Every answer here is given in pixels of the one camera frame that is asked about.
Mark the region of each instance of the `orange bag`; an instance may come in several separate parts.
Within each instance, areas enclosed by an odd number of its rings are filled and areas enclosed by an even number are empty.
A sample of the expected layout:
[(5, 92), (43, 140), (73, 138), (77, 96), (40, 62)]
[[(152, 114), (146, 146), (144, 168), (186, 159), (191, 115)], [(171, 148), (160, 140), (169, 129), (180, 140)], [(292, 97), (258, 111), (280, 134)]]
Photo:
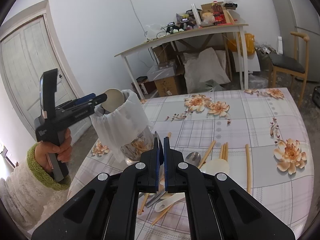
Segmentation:
[[(242, 51), (242, 44), (241, 44), (241, 37), (240, 37), (240, 33), (238, 33), (238, 37), (239, 37), (239, 43), (240, 43), (240, 52), (241, 52), (241, 56), (243, 56), (243, 51)], [(251, 33), (245, 33), (244, 34), (245, 37), (245, 44), (247, 46), (247, 55), (250, 56), (252, 54), (255, 53), (255, 49), (254, 49), (254, 35), (252, 35)], [(228, 40), (228, 48), (232, 51), (232, 52), (237, 52), (237, 42), (236, 40)]]

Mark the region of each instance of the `human hand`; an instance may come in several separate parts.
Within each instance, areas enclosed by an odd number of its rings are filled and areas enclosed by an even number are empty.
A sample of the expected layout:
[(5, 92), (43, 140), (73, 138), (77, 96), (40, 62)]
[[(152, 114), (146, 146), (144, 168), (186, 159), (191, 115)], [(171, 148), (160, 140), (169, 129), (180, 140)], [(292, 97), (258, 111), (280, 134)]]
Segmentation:
[(35, 159), (36, 162), (47, 172), (51, 173), (52, 168), (48, 161), (48, 153), (57, 153), (58, 154), (58, 161), (63, 163), (68, 162), (71, 157), (71, 131), (67, 128), (65, 132), (65, 140), (60, 146), (56, 146), (51, 142), (39, 142), (36, 146), (35, 150)]

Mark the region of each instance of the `white door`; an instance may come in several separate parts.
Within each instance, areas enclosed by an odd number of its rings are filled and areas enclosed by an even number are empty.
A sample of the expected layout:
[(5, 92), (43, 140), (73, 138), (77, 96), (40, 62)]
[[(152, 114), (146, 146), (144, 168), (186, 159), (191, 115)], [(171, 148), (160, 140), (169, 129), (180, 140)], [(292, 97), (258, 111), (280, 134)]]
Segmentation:
[[(34, 119), (40, 115), (40, 77), (44, 71), (58, 68), (56, 106), (68, 100), (75, 99), (57, 58), (52, 49), (44, 18), (39, 17), (21, 26), (1, 43), (1, 54), (4, 65), (5, 79), (20, 110), (29, 125), (27, 130), (35, 138)], [(91, 125), (86, 118), (70, 127), (73, 143)]]

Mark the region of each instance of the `finger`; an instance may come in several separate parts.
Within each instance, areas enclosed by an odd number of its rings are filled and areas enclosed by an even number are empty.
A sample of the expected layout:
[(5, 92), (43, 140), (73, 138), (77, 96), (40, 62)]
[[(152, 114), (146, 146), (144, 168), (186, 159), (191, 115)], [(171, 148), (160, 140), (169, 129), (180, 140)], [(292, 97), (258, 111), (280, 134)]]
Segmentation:
[(67, 129), (66, 129), (66, 132), (65, 132), (65, 134), (64, 134), (64, 138), (67, 139), (67, 138), (69, 138), (70, 135), (71, 135), (71, 131), (70, 131), (69, 128), (67, 128)]
[(61, 161), (63, 163), (68, 162), (71, 158), (71, 152), (72, 152), (72, 147), (70, 146), (63, 153), (60, 153), (58, 155), (58, 157), (57, 157), (58, 161)]
[(64, 142), (60, 145), (60, 151), (59, 153), (63, 153), (66, 149), (68, 149), (71, 145), (72, 137), (69, 136), (67, 139), (64, 140)]
[(60, 152), (60, 147), (54, 145), (51, 142), (40, 142), (37, 147), (38, 147), (38, 151), (40, 153), (44, 153), (44, 154), (45, 153), (58, 153), (58, 152)]

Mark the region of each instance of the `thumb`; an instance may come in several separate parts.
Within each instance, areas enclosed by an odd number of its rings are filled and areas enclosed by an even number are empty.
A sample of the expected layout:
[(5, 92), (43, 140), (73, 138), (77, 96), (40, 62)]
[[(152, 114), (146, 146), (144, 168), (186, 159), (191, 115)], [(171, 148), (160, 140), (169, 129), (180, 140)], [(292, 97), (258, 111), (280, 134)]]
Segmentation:
[(56, 146), (51, 142), (41, 142), (38, 144), (38, 150), (41, 153), (58, 153), (60, 151), (60, 147)]

